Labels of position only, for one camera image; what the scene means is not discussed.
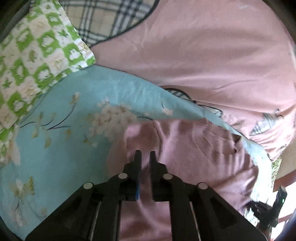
plaid fabric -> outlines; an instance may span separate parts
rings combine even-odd
[[[188,100],[188,101],[191,101],[193,102],[193,100],[190,98],[189,95],[187,95],[184,91],[182,90],[178,90],[178,89],[175,89],[175,88],[165,88],[165,90],[177,97],[180,97],[184,100]]]
[[[30,0],[30,8],[40,0]],[[59,0],[81,39],[92,46],[137,24],[155,0]]]

pink pillowcase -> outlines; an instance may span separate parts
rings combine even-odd
[[[185,92],[271,159],[293,139],[293,50],[263,1],[161,0],[143,23],[91,50],[98,65]]]

white flower print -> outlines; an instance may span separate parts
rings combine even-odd
[[[17,180],[15,181],[15,183],[16,183],[16,185],[17,185],[17,189],[18,189],[18,191],[21,193],[21,192],[22,192],[22,188],[24,187],[24,184],[22,184],[22,182],[21,182],[19,179],[17,179]]]
[[[80,93],[79,93],[79,92],[75,92],[74,96],[75,96],[75,99],[76,99],[76,100],[78,100],[78,98],[79,98],[79,95],[80,95]]]
[[[96,135],[104,134],[109,141],[113,141],[128,125],[137,122],[137,116],[130,111],[130,106],[111,106],[108,98],[97,105],[102,110],[95,113],[89,136],[93,136],[95,130]]]
[[[174,111],[168,108],[163,108],[162,112],[165,113],[166,115],[172,116]]]
[[[23,217],[20,213],[20,209],[19,208],[11,208],[10,212],[9,212],[9,216],[11,217],[11,220],[16,222],[16,224],[19,227],[23,226],[24,220]]]

light blue fabric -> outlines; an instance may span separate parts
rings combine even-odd
[[[79,99],[71,102],[76,92]],[[206,117],[215,125],[240,135],[208,110],[135,76],[98,66],[73,73],[42,96],[20,124],[40,121],[40,125],[45,125],[54,119],[40,128],[34,139],[32,135],[38,123],[19,129],[16,142],[21,164],[10,163],[0,170],[0,215],[22,239],[85,182],[100,183],[108,179],[105,159],[111,146],[110,138],[104,134],[87,138],[94,114],[103,111],[102,101],[109,101],[115,107],[130,106],[130,112],[138,121]],[[62,128],[49,129],[72,109],[70,116],[57,126]],[[45,149],[46,139],[51,139],[51,145]],[[270,160],[258,144],[244,137],[243,143],[259,167],[252,198],[266,201],[271,185]]]

green and white pillowcase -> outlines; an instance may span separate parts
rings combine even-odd
[[[56,0],[41,0],[0,43],[0,164],[15,125],[63,77],[95,63]]]

